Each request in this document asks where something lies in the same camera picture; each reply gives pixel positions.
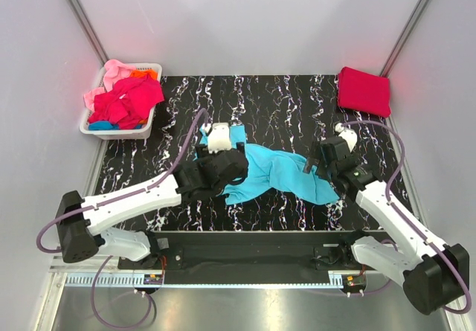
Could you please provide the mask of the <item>cyan t shirt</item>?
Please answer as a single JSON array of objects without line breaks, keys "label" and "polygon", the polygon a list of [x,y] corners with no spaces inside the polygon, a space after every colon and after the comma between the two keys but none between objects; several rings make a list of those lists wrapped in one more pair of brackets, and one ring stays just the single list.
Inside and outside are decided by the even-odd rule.
[{"label": "cyan t shirt", "polygon": [[270,189],[293,193],[299,199],[315,205],[337,202],[338,194],[331,184],[320,179],[313,167],[311,173],[303,171],[306,159],[302,155],[281,150],[271,150],[247,142],[243,125],[230,128],[231,143],[235,147],[244,143],[248,159],[248,177],[238,185],[228,184],[212,196],[224,196],[225,204],[235,205],[256,199]]}]

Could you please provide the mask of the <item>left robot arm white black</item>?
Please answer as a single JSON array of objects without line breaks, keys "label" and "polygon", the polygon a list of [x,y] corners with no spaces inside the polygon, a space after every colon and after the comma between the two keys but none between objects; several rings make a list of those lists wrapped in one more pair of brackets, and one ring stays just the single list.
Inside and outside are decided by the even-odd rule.
[{"label": "left robot arm white black", "polygon": [[180,163],[171,174],[104,195],[81,197],[71,191],[62,197],[57,212],[60,250],[64,263],[78,263],[97,254],[122,257],[155,267],[167,249],[146,231],[125,231],[117,225],[141,214],[181,203],[220,195],[228,185],[238,185],[248,176],[245,145],[209,152],[196,147],[197,158]]}]

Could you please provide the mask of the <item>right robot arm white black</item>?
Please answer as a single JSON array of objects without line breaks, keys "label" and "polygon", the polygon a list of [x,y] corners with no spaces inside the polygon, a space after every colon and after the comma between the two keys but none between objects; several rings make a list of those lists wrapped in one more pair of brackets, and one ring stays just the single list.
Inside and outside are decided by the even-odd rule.
[{"label": "right robot arm white black", "polygon": [[397,245],[392,249],[367,232],[353,232],[337,252],[344,268],[361,264],[375,269],[401,286],[411,305],[423,315],[448,309],[460,297],[466,299],[460,312],[471,308],[468,251],[429,231],[392,195],[382,178],[359,161],[346,138],[313,141],[304,171],[314,171],[331,182],[341,195],[366,210]]}]

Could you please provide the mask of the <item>white plastic laundry basket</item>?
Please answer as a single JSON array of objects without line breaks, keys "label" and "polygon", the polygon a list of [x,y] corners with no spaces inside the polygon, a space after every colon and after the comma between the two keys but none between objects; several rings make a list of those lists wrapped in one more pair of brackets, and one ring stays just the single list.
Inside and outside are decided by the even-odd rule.
[{"label": "white plastic laundry basket", "polygon": [[[144,69],[153,69],[158,72],[158,79],[157,81],[160,82],[162,67],[157,63],[132,63],[130,65],[134,65],[136,69],[144,70]],[[97,74],[95,83],[93,88],[102,87],[103,86],[103,75],[105,69],[102,67]],[[141,121],[142,127],[140,129],[130,129],[130,130],[115,130],[115,131],[89,131],[88,130],[88,119],[92,114],[87,108],[83,114],[83,117],[80,122],[80,131],[86,135],[95,135],[98,138],[103,140],[119,140],[119,139],[147,139],[151,133],[151,126],[152,120],[155,112],[155,107],[151,109],[149,113],[149,117],[147,120]]]}]

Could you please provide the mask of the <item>folded red t shirt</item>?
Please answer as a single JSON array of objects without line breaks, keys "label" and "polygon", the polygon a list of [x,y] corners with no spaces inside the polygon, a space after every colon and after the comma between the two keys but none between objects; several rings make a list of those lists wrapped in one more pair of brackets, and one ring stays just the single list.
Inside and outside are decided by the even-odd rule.
[{"label": "folded red t shirt", "polygon": [[343,67],[338,74],[338,106],[388,118],[390,110],[390,81]]}]

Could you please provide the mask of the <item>magenta t shirt in basket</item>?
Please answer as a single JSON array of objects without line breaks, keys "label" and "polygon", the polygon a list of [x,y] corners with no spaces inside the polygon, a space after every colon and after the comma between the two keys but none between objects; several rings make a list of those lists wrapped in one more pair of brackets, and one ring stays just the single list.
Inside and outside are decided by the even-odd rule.
[{"label": "magenta t shirt in basket", "polygon": [[151,76],[124,78],[111,91],[94,97],[94,111],[88,123],[107,122],[113,129],[135,129],[163,101],[161,84]]}]

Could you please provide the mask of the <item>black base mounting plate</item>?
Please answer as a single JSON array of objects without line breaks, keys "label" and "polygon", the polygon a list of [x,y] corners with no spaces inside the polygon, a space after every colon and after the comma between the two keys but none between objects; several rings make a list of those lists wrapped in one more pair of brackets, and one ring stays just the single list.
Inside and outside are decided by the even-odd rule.
[{"label": "black base mounting plate", "polygon": [[363,231],[158,232],[168,286],[315,286],[356,271],[341,248]]}]

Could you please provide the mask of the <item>orange t shirt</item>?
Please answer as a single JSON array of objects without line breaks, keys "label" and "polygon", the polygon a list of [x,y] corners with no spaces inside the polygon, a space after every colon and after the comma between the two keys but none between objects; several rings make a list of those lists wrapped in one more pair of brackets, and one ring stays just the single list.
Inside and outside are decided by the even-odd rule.
[{"label": "orange t shirt", "polygon": [[157,80],[158,79],[158,72],[153,70],[153,69],[150,69],[150,68],[144,69],[144,70],[136,69],[136,70],[132,71],[129,76],[134,77],[134,78],[150,77],[153,80]]}]

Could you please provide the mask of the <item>blue t shirt in basket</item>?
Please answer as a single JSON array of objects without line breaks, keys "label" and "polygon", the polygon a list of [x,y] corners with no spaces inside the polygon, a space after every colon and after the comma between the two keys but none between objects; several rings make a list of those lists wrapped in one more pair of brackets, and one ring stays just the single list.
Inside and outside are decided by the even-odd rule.
[{"label": "blue t shirt in basket", "polygon": [[107,120],[99,120],[94,123],[90,123],[88,125],[88,130],[89,131],[115,131],[115,130],[130,130],[130,129],[140,129],[142,127],[142,124],[137,123],[135,125],[128,123],[122,123],[122,124],[113,124],[108,122]]}]

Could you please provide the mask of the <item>light pink t shirt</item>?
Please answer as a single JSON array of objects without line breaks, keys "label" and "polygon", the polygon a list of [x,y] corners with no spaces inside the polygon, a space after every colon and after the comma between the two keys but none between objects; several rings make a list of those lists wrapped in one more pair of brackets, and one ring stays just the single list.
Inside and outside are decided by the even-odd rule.
[{"label": "light pink t shirt", "polygon": [[83,95],[86,108],[94,112],[94,99],[97,95],[111,91],[117,81],[130,76],[136,69],[134,65],[123,63],[119,60],[109,60],[104,64],[103,86],[92,89]]}]

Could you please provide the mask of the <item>aluminium frame rail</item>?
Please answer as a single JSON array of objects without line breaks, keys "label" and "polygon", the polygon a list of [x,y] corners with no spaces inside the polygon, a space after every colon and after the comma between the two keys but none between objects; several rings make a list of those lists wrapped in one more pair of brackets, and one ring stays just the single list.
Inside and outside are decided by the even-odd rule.
[{"label": "aluminium frame rail", "polygon": [[[77,263],[66,263],[62,259],[61,254],[55,254],[48,268],[49,273],[74,273],[74,272],[96,272],[106,261],[106,255],[95,255],[92,258],[83,260]],[[112,257],[107,264],[105,264],[103,271],[117,271],[118,263],[121,261],[120,257]]]}]

